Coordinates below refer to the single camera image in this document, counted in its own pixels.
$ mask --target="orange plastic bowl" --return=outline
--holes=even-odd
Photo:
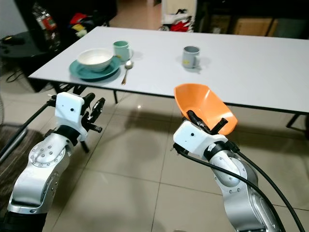
[[[235,128],[237,118],[208,86],[182,84],[174,88],[174,95],[182,115],[187,119],[187,111],[192,110],[210,129],[224,117],[228,123],[222,127],[219,134],[227,135]]]

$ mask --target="black cable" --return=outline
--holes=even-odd
[[[11,78],[12,76],[15,76],[19,71],[20,71],[20,70],[15,71],[12,75],[10,75],[9,77],[7,77],[6,80],[5,80],[5,82],[6,82],[6,83],[12,83],[13,81],[16,81],[16,80],[19,78],[19,76],[22,75],[23,73],[20,73],[20,74],[19,74],[17,77],[15,77],[13,80],[10,80],[10,78]]]
[[[280,191],[278,186],[272,181],[272,179],[270,179],[270,177],[259,166],[257,166],[252,160],[250,160],[248,157],[246,157],[240,151],[238,151],[237,154],[240,157],[242,157],[246,162],[248,162],[251,166],[253,166],[267,180],[267,182],[275,189],[275,191],[278,193],[280,198],[285,203],[286,207],[289,209],[289,211],[290,211],[290,213],[291,213],[291,215],[292,215],[292,217],[293,217],[293,219],[294,219],[294,221],[295,221],[299,231],[305,232],[305,229],[304,229],[303,225],[301,224],[301,222],[300,222],[300,220],[299,220],[295,210],[293,209],[293,207],[291,206],[289,201],[286,199],[284,194]]]
[[[11,144],[15,141],[15,139],[19,136],[19,134],[40,114],[42,113],[48,106],[50,106],[50,101],[45,103],[37,112],[35,112],[13,135],[12,138],[7,142],[4,148],[0,151],[0,158],[6,152],[6,150],[11,146]]]
[[[185,154],[185,153],[182,152],[182,151],[177,151],[177,152],[178,152],[180,155],[182,155],[183,157],[186,157],[187,159],[190,159],[190,160],[192,160],[192,161],[195,161],[195,162],[197,162],[197,163],[200,163],[200,164],[205,165],[205,166],[207,166],[207,167],[210,167],[210,168],[212,168],[212,169],[216,169],[216,170],[218,170],[218,171],[220,171],[220,172],[223,172],[223,173],[225,173],[225,174],[231,175],[232,177],[235,177],[235,178],[239,179],[240,181],[242,181],[242,182],[246,183],[247,185],[249,185],[249,186],[250,186],[251,188],[253,188],[257,193],[259,193],[259,194],[261,195],[261,197],[266,201],[267,205],[269,206],[271,212],[274,214],[274,216],[275,216],[275,218],[276,218],[276,220],[277,220],[277,222],[278,222],[278,224],[279,224],[279,228],[280,228],[281,232],[285,232],[285,228],[284,228],[284,226],[283,226],[283,224],[282,224],[282,221],[281,221],[281,219],[280,219],[280,217],[279,217],[279,215],[278,215],[278,213],[277,213],[275,207],[272,205],[272,203],[270,202],[270,200],[268,199],[268,197],[267,197],[267,196],[261,191],[261,189],[259,189],[258,186],[256,186],[254,183],[252,183],[251,181],[249,181],[249,180],[243,178],[242,176],[237,175],[237,174],[235,174],[235,173],[233,173],[233,172],[230,172],[230,171],[228,171],[228,170],[226,170],[226,169],[224,169],[224,168],[220,168],[220,167],[215,166],[215,165],[213,165],[213,164],[204,162],[204,161],[202,161],[202,160],[200,160],[200,159],[196,159],[196,158],[194,158],[194,157],[191,157],[191,156]]]

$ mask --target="red object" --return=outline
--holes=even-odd
[[[188,22],[183,23],[182,21],[180,21],[177,24],[174,24],[170,27],[171,31],[182,31],[182,32],[187,32],[189,27],[184,27],[186,24],[188,24]]]
[[[44,24],[47,30],[54,30],[57,27],[52,17],[46,17],[45,19],[42,20],[42,23]]]
[[[70,21],[70,24],[78,24],[83,18],[87,18],[87,15],[82,13],[75,13]]]

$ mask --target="spoon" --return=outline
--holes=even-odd
[[[128,60],[125,64],[126,74],[127,74],[127,71],[132,68],[133,68],[133,62],[131,60]],[[124,79],[121,82],[122,85],[126,84],[126,74],[125,74]]]

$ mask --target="beige tile floor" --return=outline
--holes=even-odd
[[[160,15],[158,6],[141,0],[120,3],[112,26],[157,28],[153,19],[141,21]],[[25,79],[7,84],[8,74],[0,79],[5,121],[23,123],[54,92],[33,93]],[[211,170],[170,151],[172,135],[181,122],[174,100],[118,93],[116,105],[111,91],[87,88],[88,92],[107,100],[97,120],[104,131],[90,132],[89,154],[76,147],[45,232],[233,231]],[[285,128],[292,115],[231,110],[239,124],[228,138],[278,184],[309,231],[309,143],[301,132]],[[45,133],[55,122],[53,109],[48,109],[29,127]],[[304,129],[304,118],[295,127]],[[287,208],[261,177],[259,185],[275,204],[286,230],[297,231]]]

